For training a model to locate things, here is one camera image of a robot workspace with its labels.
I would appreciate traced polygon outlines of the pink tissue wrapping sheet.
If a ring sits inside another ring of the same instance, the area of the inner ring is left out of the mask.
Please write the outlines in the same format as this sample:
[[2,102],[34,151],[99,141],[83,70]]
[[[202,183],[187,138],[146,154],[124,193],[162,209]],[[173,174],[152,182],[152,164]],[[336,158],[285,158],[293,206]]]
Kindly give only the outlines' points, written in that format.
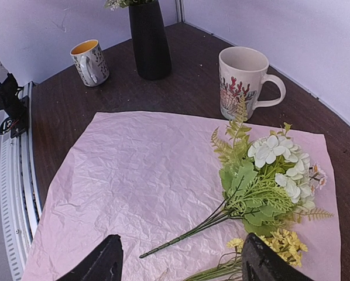
[[210,142],[227,121],[159,112],[97,113],[47,193],[23,280],[57,280],[108,235],[123,248],[123,280],[183,280],[218,264],[244,238],[227,220],[143,258],[192,229],[222,202]]

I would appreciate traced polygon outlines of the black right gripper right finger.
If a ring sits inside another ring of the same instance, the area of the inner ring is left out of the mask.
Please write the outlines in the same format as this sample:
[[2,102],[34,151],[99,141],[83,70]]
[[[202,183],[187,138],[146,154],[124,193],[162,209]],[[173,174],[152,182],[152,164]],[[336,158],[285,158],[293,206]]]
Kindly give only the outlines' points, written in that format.
[[249,233],[242,249],[242,280],[308,280],[308,276],[288,265],[256,234]]

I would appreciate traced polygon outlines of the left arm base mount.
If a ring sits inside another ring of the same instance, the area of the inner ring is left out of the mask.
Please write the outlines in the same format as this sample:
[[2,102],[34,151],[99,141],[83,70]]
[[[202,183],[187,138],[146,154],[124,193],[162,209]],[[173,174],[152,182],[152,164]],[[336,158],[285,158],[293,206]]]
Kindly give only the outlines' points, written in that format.
[[18,94],[24,87],[18,86],[12,73],[8,73],[0,83],[0,110],[8,117],[0,125],[0,135],[10,132],[10,137],[16,138],[29,128],[29,97],[20,99]]

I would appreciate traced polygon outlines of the yellow small flower bunch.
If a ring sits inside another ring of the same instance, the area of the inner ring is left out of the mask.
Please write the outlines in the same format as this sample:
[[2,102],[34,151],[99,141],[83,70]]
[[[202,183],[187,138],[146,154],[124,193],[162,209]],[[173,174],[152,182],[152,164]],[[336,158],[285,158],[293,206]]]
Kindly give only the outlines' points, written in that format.
[[[259,238],[290,266],[302,266],[302,254],[308,251],[306,244],[300,241],[295,231],[277,229],[269,236]],[[242,280],[242,238],[234,238],[227,243],[231,252],[223,254],[216,267],[189,276],[187,280]]]

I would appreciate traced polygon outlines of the blue white hydrangea bunch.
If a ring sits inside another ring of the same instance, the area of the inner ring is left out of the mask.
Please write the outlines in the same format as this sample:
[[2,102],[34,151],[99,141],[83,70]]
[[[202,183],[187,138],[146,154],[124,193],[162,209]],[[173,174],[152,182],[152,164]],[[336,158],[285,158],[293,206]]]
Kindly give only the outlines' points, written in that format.
[[146,5],[154,1],[155,0],[106,0],[104,8],[114,11],[118,8]]

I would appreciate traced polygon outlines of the white green hydrangea bunch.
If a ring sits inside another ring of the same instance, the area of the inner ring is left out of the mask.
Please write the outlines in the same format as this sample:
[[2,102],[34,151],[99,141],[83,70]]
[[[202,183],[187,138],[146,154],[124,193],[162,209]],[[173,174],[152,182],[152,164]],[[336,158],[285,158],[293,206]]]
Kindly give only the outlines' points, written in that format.
[[241,98],[225,134],[215,129],[211,144],[222,167],[219,178],[223,201],[203,222],[165,244],[141,254],[145,258],[188,237],[227,220],[240,220],[246,232],[272,237],[278,228],[309,220],[333,217],[315,205],[315,193],[327,182],[327,175],[310,155],[288,135],[284,124],[268,136],[250,140],[251,127],[245,124],[248,113]]

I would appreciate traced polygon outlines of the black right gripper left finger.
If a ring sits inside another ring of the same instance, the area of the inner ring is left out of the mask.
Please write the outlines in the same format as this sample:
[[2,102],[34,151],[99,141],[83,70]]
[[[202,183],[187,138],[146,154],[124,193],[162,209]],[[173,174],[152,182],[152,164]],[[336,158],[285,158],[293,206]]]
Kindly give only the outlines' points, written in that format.
[[119,235],[107,236],[76,267],[58,280],[122,280],[123,249]]

